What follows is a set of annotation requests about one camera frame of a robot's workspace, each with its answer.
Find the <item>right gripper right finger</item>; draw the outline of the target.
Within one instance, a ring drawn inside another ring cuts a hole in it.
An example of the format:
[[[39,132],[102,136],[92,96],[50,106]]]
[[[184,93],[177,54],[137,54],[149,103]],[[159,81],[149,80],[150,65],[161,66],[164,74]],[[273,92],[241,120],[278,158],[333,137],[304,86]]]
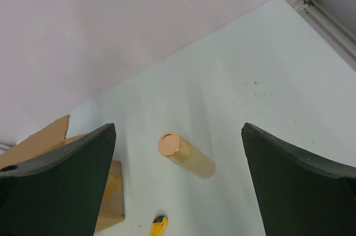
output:
[[[266,235],[355,235],[355,168],[245,123],[241,137]]]

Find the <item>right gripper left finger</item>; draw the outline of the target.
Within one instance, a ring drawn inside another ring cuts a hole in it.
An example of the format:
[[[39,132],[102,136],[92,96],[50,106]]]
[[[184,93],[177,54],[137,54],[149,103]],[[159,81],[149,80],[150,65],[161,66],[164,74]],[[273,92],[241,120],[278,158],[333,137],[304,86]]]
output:
[[[1,168],[1,235],[94,235],[115,142],[105,124]]]

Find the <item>brown cardboard express box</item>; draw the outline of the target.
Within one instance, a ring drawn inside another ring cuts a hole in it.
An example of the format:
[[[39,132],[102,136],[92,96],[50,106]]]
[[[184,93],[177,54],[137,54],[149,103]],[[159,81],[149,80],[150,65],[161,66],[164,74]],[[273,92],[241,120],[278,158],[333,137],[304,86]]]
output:
[[[1,155],[1,168],[56,150],[87,134],[67,137],[70,117],[65,115],[35,132]],[[125,219],[121,163],[112,156],[110,170],[97,218],[95,233]]]

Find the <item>yellow utility knife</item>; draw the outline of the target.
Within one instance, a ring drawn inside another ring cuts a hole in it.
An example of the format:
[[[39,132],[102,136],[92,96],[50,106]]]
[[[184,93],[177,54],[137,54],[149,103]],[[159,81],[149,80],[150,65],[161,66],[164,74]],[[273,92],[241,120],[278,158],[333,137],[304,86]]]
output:
[[[165,215],[157,216],[152,222],[150,236],[162,236],[168,224],[168,218]]]

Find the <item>frosted bottle with gold cap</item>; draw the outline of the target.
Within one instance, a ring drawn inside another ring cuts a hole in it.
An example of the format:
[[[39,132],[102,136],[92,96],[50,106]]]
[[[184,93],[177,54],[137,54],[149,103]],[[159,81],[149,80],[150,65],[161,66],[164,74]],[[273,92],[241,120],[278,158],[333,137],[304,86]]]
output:
[[[212,159],[174,131],[164,133],[157,143],[159,153],[202,179],[216,172]]]

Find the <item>left aluminium frame post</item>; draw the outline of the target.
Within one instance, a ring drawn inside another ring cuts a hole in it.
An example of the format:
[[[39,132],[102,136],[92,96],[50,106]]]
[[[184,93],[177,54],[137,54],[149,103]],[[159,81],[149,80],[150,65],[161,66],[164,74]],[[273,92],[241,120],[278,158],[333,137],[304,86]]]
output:
[[[0,149],[3,151],[7,151],[8,149],[10,149],[11,147],[15,146],[16,143],[15,142],[11,142],[5,139],[0,139]]]

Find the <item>aluminium frame post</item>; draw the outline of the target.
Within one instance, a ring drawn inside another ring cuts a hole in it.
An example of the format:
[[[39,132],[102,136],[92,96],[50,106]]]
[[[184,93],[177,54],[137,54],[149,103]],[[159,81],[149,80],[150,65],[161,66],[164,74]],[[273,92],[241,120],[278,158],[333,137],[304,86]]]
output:
[[[355,68],[355,0],[286,0]]]
[[[8,149],[10,149],[11,147],[15,146],[16,143],[15,142],[11,142],[5,139],[0,139],[0,149],[3,151],[7,151]]]

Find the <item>right aluminium frame post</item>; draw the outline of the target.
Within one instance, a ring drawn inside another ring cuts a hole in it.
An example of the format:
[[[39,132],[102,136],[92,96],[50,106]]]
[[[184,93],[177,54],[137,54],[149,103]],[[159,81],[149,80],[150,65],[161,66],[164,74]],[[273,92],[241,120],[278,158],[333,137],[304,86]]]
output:
[[[355,68],[355,0],[286,0]]]

